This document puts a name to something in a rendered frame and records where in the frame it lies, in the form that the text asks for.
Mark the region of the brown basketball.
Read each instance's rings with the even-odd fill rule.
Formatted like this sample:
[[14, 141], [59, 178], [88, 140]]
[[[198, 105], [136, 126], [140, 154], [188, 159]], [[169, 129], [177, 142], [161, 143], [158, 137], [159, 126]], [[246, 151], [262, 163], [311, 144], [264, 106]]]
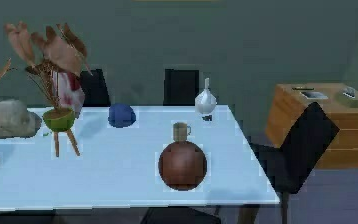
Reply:
[[178, 191], [195, 189], [207, 173], [205, 153], [195, 143], [173, 142], [160, 154], [158, 170], [163, 182]]

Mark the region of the brown grey mug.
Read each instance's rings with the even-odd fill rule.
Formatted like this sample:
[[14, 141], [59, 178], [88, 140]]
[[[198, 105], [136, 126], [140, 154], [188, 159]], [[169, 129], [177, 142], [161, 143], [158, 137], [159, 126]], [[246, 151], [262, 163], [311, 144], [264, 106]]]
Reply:
[[173, 140], [175, 142], [186, 141], [191, 134], [192, 128], [184, 122], [177, 122], [173, 125]]

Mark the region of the black chair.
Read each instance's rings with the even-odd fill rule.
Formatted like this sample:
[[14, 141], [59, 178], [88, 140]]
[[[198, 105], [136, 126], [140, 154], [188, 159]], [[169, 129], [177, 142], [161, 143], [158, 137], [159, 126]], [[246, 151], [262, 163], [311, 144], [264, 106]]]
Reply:
[[109, 107], [111, 105], [102, 69], [82, 71], [80, 84], [85, 94], [84, 107]]
[[165, 70], [164, 106], [194, 106], [198, 93], [198, 70]]
[[273, 189], [280, 194], [282, 224], [288, 224], [288, 200], [297, 194], [340, 129], [317, 102], [310, 103], [279, 148], [250, 143]]

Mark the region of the white vase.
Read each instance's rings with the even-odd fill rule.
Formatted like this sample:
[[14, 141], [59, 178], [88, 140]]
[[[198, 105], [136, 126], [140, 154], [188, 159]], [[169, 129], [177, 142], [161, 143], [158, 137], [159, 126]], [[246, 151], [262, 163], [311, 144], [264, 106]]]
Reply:
[[216, 97], [209, 89], [210, 79], [204, 81], [203, 91], [195, 98], [195, 108], [201, 114], [211, 114], [217, 105]]

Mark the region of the blue round bowl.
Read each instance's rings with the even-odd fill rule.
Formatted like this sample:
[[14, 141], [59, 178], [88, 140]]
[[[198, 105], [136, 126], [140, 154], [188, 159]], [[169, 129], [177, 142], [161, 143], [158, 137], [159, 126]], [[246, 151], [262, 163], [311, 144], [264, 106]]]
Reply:
[[115, 103], [109, 107], [108, 122], [116, 128], [125, 128], [136, 121], [134, 110], [127, 104]]

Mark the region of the pale blue table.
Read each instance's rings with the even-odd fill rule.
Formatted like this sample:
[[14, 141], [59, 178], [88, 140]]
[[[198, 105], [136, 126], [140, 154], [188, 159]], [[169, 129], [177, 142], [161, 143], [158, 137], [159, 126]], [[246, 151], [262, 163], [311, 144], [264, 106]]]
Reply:
[[[114, 128], [107, 109], [83, 109], [76, 148], [47, 127], [29, 139], [0, 140], [0, 211], [278, 203], [228, 106], [217, 106], [209, 122], [192, 107], [134, 111], [133, 125]], [[207, 175], [192, 191], [170, 189], [158, 172], [176, 122], [190, 126], [189, 141], [207, 158]]]

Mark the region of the red white cloth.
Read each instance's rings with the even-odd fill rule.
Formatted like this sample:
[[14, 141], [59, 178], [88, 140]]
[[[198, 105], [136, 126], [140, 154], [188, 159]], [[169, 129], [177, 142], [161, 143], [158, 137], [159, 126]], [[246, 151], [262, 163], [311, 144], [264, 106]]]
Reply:
[[78, 78], [70, 72], [53, 72], [53, 88], [60, 105], [71, 108], [78, 118], [85, 100]]

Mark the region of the brown house plant green pot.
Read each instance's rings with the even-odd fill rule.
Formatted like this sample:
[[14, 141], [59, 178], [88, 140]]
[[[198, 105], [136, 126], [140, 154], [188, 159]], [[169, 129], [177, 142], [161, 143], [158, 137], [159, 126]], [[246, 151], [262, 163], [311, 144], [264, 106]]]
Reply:
[[59, 156], [59, 134], [65, 133], [77, 156], [78, 142], [72, 131], [84, 102], [78, 81], [82, 68], [89, 68], [87, 48], [67, 23], [46, 27], [46, 38], [30, 33], [23, 21], [6, 23], [4, 32], [14, 52], [27, 65], [28, 77], [44, 94], [52, 108], [43, 113], [45, 125], [52, 131], [55, 155]]

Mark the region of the grey flat book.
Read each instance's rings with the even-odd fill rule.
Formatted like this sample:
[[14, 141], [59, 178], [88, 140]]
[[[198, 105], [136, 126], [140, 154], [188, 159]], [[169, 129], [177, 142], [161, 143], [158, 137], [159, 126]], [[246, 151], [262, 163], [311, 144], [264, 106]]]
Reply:
[[301, 95], [310, 100], [326, 100], [327, 96], [318, 91], [302, 91]]

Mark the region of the wooden chest of drawers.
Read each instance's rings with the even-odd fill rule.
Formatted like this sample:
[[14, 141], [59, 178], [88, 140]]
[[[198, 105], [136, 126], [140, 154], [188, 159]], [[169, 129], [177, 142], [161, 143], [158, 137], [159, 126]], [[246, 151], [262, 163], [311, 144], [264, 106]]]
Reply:
[[[299, 91], [292, 89], [293, 84], [277, 84], [269, 112], [266, 135], [279, 147], [289, 129], [311, 100]], [[335, 95], [345, 85], [343, 83], [307, 83], [327, 96], [318, 100], [327, 116], [340, 128], [316, 167], [318, 169], [358, 168], [358, 108], [349, 108], [337, 102]]]

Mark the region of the grey stone lump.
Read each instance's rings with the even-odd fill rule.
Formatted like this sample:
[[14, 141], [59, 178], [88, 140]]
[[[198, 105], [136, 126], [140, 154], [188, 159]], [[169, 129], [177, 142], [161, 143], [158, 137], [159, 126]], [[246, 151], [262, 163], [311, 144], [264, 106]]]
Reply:
[[42, 118], [30, 112], [22, 101], [0, 101], [0, 139], [33, 137], [41, 125]]

